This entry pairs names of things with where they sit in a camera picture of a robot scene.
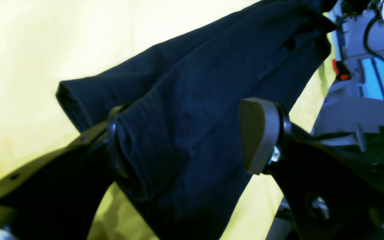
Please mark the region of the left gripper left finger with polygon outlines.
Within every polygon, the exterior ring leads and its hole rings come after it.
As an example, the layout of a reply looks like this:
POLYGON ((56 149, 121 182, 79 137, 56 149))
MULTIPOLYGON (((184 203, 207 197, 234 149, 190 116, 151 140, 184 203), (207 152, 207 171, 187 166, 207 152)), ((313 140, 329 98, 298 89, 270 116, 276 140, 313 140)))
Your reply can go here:
POLYGON ((0 179, 0 229, 19 240, 87 239, 107 189, 129 176, 116 138, 125 109, 0 179))

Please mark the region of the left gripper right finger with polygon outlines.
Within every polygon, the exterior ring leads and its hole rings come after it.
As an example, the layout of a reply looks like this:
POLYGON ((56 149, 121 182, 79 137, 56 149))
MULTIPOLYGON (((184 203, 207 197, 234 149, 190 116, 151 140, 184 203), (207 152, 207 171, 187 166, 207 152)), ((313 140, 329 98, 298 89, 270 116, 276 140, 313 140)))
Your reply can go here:
POLYGON ((384 166, 324 145, 294 127, 281 105, 239 105, 245 170, 271 175, 302 240, 384 240, 384 166))

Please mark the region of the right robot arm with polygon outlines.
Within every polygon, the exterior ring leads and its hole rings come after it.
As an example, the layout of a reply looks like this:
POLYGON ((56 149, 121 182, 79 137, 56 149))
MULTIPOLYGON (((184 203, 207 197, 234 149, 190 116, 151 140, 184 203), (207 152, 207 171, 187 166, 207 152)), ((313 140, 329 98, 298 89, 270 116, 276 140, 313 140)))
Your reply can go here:
POLYGON ((337 26, 332 61, 336 81, 352 79, 354 66, 370 59, 381 84, 375 61, 384 63, 384 0, 339 0, 329 15, 337 26))

